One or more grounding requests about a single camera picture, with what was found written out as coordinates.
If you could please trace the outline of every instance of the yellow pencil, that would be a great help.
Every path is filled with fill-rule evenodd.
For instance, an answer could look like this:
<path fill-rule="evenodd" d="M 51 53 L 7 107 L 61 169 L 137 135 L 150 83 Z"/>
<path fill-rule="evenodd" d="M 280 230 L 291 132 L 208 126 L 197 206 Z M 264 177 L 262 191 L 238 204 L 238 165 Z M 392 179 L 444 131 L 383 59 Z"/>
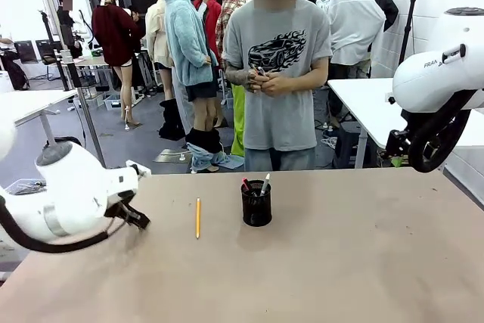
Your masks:
<path fill-rule="evenodd" d="M 200 198 L 197 198 L 197 238 L 200 238 Z"/>

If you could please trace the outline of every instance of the light blue fuzzy jacket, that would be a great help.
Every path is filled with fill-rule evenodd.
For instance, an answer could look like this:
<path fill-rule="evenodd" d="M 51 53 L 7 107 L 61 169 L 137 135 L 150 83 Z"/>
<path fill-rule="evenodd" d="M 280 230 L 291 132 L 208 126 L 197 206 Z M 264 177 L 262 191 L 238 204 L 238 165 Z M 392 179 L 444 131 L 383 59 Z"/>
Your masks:
<path fill-rule="evenodd" d="M 176 75 L 184 86 L 212 82 L 212 67 L 205 63 L 208 56 L 203 23 L 190 0 L 165 0 L 166 40 Z M 210 52 L 212 65 L 218 66 Z"/>

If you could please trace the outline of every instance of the floor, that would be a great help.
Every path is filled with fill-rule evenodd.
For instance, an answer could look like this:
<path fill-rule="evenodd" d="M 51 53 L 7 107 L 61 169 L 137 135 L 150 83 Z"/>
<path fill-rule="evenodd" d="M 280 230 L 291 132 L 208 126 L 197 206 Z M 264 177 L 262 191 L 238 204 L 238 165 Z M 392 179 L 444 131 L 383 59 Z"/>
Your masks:
<path fill-rule="evenodd" d="M 62 89 L 59 80 L 32 81 L 32 89 Z M 319 90 L 315 92 L 315 117 L 324 121 L 327 92 Z M 125 131 L 124 122 L 118 111 L 108 111 L 105 106 L 97 109 L 91 108 L 92 119 L 108 167 L 124 166 L 126 160 L 134 160 L 137 163 L 149 167 L 153 174 L 177 174 L 188 171 L 187 164 L 180 163 L 156 163 L 154 159 L 164 149 L 179 149 L 185 142 L 168 141 L 158 136 L 158 129 L 163 124 L 163 109 L 159 103 L 163 100 L 163 93 L 146 98 L 134 109 L 135 117 L 143 123 L 141 127 Z M 55 136 L 74 136 L 84 143 L 82 137 L 82 125 L 86 133 L 86 148 L 95 155 L 94 145 L 87 125 L 85 124 L 82 110 L 79 111 L 80 119 L 76 111 L 68 111 L 72 106 L 67 101 L 55 105 L 51 110 L 60 110 L 55 116 L 49 116 L 52 131 Z M 233 126 L 232 110 L 224 109 L 229 126 Z M 35 168 L 35 159 L 46 143 L 46 137 L 40 119 L 34 119 L 17 128 L 17 140 L 9 155 L 0 161 L 0 185 L 8 187 L 18 179 L 35 179 L 40 177 Z M 220 129 L 222 143 L 230 147 L 234 130 L 229 127 Z M 318 146 L 316 151 L 316 166 L 318 169 L 330 168 L 333 150 L 321 143 L 321 132 L 316 131 Z"/>

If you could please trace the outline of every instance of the black mesh pen cup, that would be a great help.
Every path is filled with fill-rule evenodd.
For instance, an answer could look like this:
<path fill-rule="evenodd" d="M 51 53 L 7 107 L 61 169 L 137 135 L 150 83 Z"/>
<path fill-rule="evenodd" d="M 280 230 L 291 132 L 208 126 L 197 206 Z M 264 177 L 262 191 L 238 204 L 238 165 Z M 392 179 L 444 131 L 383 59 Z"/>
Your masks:
<path fill-rule="evenodd" d="M 271 185 L 267 186 L 265 194 L 260 195 L 264 181 L 248 181 L 251 191 L 242 185 L 242 210 L 244 222 L 249 226 L 262 227 L 272 220 Z"/>

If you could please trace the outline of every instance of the dark red jacket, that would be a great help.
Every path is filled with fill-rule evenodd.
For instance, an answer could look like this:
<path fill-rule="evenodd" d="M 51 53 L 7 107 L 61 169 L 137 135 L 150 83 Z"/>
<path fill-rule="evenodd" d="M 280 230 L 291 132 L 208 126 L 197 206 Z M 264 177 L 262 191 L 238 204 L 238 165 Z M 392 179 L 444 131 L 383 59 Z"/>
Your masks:
<path fill-rule="evenodd" d="M 202 4 L 202 1 L 203 0 L 194 1 L 194 7 L 197 10 Z M 216 0 L 209 0 L 206 3 L 206 8 L 208 9 L 208 14 L 206 15 L 206 19 L 205 19 L 206 35 L 209 39 L 210 49 L 213 51 L 213 53 L 215 53 L 215 56 L 217 57 L 217 61 L 220 64 L 220 56 L 222 55 L 217 52 L 215 28 L 217 25 L 217 20 L 219 19 L 219 16 L 220 16 L 220 12 L 222 11 L 222 6 Z"/>
<path fill-rule="evenodd" d="M 132 59 L 134 44 L 142 34 L 135 21 L 121 7 L 109 4 L 92 12 L 92 32 L 103 48 L 104 60 L 119 67 Z"/>

